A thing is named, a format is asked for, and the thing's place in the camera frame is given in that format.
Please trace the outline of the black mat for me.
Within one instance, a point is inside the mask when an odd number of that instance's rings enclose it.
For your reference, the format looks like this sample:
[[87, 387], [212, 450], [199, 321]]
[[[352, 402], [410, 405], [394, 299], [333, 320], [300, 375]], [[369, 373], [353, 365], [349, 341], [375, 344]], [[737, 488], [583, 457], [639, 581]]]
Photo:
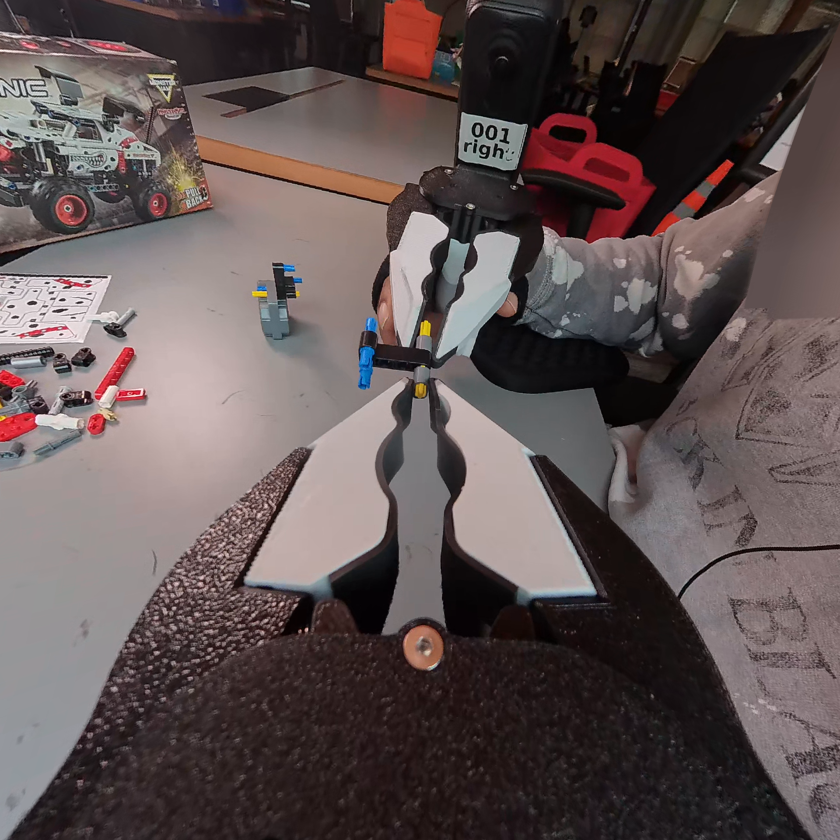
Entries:
[[233, 119], [239, 116], [246, 115], [250, 112], [267, 109], [277, 104], [288, 102], [299, 98], [306, 97], [313, 93], [336, 88], [342, 85], [344, 79], [333, 80], [316, 87], [311, 87], [305, 90], [296, 91], [293, 93], [285, 93], [283, 91], [274, 91], [264, 87], [246, 86], [225, 91], [218, 91], [212, 93], [204, 93], [205, 99], [222, 102], [233, 106], [230, 110], [223, 112], [222, 117], [225, 119]]

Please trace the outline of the grey table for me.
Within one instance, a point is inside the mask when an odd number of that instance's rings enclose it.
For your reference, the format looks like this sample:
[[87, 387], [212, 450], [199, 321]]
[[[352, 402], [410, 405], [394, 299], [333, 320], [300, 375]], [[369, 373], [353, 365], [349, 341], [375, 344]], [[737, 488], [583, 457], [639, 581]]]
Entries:
[[[258, 88], [288, 99], [233, 117], [215, 98]], [[197, 138], [403, 186], [455, 161], [458, 105], [422, 92], [303, 67], [184, 87]]]

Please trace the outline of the person's right hand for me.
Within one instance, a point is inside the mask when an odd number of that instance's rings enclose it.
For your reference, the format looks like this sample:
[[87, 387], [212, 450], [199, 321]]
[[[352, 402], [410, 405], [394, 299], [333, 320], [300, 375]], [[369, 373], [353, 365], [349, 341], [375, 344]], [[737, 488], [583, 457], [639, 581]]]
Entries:
[[[390, 277], [385, 274], [377, 279], [381, 279], [382, 283], [374, 288], [377, 295], [373, 297], [373, 303], [375, 316], [379, 324], [381, 341], [387, 344], [400, 345], [401, 341], [397, 336], [393, 318], [392, 284]], [[526, 277], [523, 276], [513, 282], [506, 299], [486, 326], [488, 327], [492, 322], [498, 322], [502, 328], [514, 327], [522, 316], [527, 302], [528, 290], [529, 286]]]

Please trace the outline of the red plastic canister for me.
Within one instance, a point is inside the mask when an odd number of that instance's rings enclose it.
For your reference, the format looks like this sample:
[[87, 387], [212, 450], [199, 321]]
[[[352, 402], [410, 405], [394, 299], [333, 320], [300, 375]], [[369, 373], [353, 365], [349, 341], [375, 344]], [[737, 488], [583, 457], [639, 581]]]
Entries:
[[605, 143], [558, 142], [545, 152], [543, 168], [572, 176], [623, 200], [619, 209], [596, 208], [585, 235], [589, 243], [623, 238], [656, 192], [638, 158]]
[[522, 161], [522, 169], [554, 170], [572, 160], [583, 146], [596, 142], [595, 123], [585, 115], [555, 113], [534, 127]]

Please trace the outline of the pile of red white bricks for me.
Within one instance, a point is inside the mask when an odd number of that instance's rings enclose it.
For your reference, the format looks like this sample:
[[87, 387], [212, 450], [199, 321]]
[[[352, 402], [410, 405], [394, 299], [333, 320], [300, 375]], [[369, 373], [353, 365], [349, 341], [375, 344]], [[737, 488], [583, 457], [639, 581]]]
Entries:
[[[50, 344], [2, 353], [2, 468], [24, 459], [40, 461], [85, 436], [99, 436], [118, 422], [116, 404], [143, 402], [148, 395], [144, 388], [122, 387], [134, 357], [133, 348], [122, 348], [99, 384], [89, 389], [65, 382], [97, 362], [89, 346], [72, 355]], [[60, 379], [52, 399], [42, 395], [36, 380], [23, 375], [28, 371], [52, 371]]]

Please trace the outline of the person's right forearm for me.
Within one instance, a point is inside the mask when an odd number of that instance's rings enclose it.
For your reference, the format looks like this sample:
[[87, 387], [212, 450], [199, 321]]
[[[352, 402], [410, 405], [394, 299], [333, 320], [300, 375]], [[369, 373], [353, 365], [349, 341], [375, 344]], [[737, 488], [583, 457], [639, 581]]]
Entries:
[[782, 173], [655, 236], [590, 244], [545, 227], [534, 267], [513, 284], [498, 313], [553, 339], [697, 359], [747, 297]]

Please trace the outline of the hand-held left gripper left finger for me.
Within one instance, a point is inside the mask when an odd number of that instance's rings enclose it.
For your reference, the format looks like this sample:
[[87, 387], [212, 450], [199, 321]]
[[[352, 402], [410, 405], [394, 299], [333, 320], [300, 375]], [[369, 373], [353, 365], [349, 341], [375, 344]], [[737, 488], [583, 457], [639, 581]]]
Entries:
[[313, 442], [245, 573], [250, 587], [320, 600], [390, 601], [399, 568], [391, 483], [413, 387], [398, 381]]

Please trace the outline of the orange reflective vest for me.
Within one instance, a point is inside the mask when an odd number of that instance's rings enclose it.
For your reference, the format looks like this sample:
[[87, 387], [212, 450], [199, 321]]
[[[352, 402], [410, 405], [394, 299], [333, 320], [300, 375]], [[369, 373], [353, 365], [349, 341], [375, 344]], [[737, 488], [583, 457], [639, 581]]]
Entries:
[[657, 225], [653, 236], [661, 235], [667, 228], [684, 218], [693, 218], [705, 205], [709, 195], [723, 181], [733, 167], [731, 160], [722, 162], [716, 170], [691, 191], [677, 206], [670, 211]]

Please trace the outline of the small black toy brick assembly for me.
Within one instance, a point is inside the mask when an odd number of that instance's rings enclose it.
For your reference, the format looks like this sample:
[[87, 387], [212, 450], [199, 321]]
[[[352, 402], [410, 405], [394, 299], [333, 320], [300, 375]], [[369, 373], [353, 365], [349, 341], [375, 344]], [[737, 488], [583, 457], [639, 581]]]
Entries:
[[413, 376], [414, 398], [426, 398], [432, 368], [431, 322], [421, 322], [419, 335], [411, 347], [382, 343], [379, 341], [377, 328], [375, 318], [366, 319], [365, 329], [360, 336], [358, 387], [361, 390], [371, 387], [374, 368], [404, 371]]

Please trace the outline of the grey toy motor block assembly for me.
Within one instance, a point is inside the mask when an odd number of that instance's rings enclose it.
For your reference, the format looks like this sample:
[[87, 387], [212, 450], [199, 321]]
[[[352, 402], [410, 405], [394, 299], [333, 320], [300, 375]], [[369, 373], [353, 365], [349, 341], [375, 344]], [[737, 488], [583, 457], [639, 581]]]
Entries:
[[274, 262], [271, 268], [271, 282], [258, 285], [251, 294], [259, 305], [259, 320], [264, 336], [279, 341], [291, 332], [289, 301], [300, 297], [302, 278], [296, 276], [296, 267], [291, 264]]

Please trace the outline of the black office chair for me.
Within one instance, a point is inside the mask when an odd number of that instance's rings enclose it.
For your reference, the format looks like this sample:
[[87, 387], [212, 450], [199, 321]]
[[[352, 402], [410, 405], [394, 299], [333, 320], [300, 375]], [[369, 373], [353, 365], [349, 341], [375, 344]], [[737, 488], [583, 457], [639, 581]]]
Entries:
[[[805, 58], [827, 35], [826, 26], [781, 35], [727, 32], [687, 89], [631, 152], [656, 192], [625, 236], [651, 235], [660, 221], [725, 160]], [[597, 207], [623, 200], [552, 170], [526, 170], [542, 222], [560, 235], [585, 239]]]

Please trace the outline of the black knit cloth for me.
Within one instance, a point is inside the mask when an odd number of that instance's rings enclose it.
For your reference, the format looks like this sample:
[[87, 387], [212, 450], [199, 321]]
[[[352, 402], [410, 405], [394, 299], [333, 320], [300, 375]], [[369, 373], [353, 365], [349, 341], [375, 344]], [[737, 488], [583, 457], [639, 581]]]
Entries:
[[495, 316], [480, 329], [470, 354], [490, 383], [523, 394], [591, 388], [605, 421], [638, 422], [643, 411], [626, 386], [629, 370], [621, 350], [588, 339], [552, 339]]

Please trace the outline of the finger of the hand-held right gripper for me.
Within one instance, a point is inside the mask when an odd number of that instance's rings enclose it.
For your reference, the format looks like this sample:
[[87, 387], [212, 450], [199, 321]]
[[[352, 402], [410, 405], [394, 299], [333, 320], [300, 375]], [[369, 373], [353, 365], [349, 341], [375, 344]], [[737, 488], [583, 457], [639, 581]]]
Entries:
[[429, 312], [439, 321], [433, 347], [443, 335], [446, 311], [455, 297], [455, 283], [444, 266], [450, 250], [448, 226], [432, 214], [413, 212], [398, 246], [390, 254], [392, 323], [397, 342], [410, 347]]
[[519, 245], [517, 236], [498, 230], [478, 234], [470, 245], [449, 241], [432, 298], [442, 317], [436, 366], [453, 355], [471, 355], [479, 331], [508, 297]]

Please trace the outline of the white sticker sheet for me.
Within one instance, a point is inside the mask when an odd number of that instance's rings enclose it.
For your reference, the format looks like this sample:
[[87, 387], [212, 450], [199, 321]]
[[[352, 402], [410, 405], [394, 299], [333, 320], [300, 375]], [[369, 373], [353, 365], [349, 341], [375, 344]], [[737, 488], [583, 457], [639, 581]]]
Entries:
[[84, 343], [110, 275], [1, 275], [1, 344]]

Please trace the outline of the grey desk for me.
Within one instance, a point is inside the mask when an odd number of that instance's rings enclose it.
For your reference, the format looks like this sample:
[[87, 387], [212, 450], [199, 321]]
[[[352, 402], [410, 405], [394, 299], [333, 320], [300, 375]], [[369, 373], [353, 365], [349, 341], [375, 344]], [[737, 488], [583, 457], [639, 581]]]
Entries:
[[[110, 275], [137, 316], [124, 378], [143, 402], [2, 469], [2, 838], [52, 780], [121, 645], [196, 537], [275, 465], [394, 382], [356, 385], [385, 206], [208, 165], [213, 208], [46, 245], [2, 270]], [[252, 291], [296, 267], [290, 334]]]

